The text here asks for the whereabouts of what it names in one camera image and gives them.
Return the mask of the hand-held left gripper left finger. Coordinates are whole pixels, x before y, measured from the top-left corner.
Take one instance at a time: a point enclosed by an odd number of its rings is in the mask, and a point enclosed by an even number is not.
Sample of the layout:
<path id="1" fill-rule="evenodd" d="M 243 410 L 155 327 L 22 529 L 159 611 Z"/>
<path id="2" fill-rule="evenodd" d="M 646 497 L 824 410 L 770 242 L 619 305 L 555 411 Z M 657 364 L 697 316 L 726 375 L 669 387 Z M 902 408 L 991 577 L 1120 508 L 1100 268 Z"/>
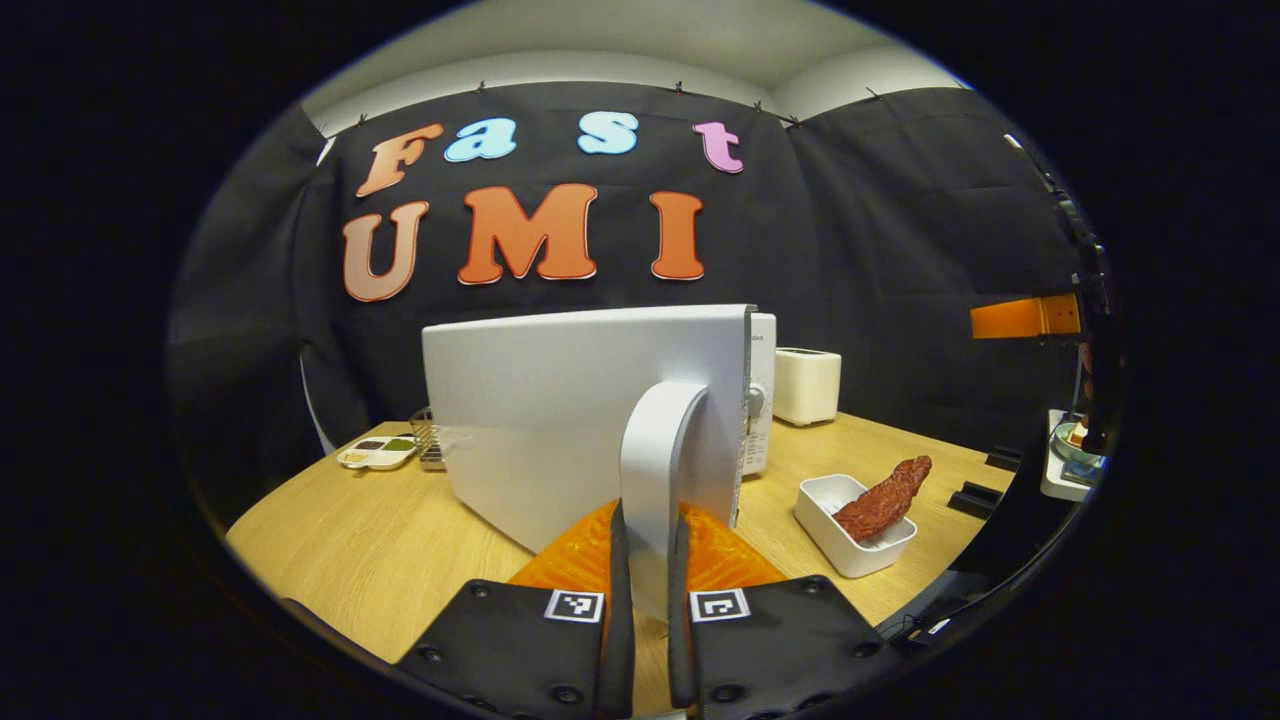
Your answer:
<path id="1" fill-rule="evenodd" d="M 507 582 L 465 582 L 397 667 L 504 719 L 626 719 L 632 612 L 625 515 L 612 500 Z"/>

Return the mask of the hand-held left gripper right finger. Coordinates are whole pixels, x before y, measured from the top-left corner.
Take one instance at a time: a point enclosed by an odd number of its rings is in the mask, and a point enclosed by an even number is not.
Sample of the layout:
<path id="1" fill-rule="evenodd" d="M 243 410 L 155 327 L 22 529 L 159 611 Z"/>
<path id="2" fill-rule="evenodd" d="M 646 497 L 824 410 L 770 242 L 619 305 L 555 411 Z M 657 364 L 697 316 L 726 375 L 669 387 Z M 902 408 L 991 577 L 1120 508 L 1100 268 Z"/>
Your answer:
<path id="1" fill-rule="evenodd" d="M 891 648 L 829 578 L 787 578 L 681 503 L 668 662 L 671 698 L 695 719 L 781 719 L 864 692 L 890 670 Z"/>

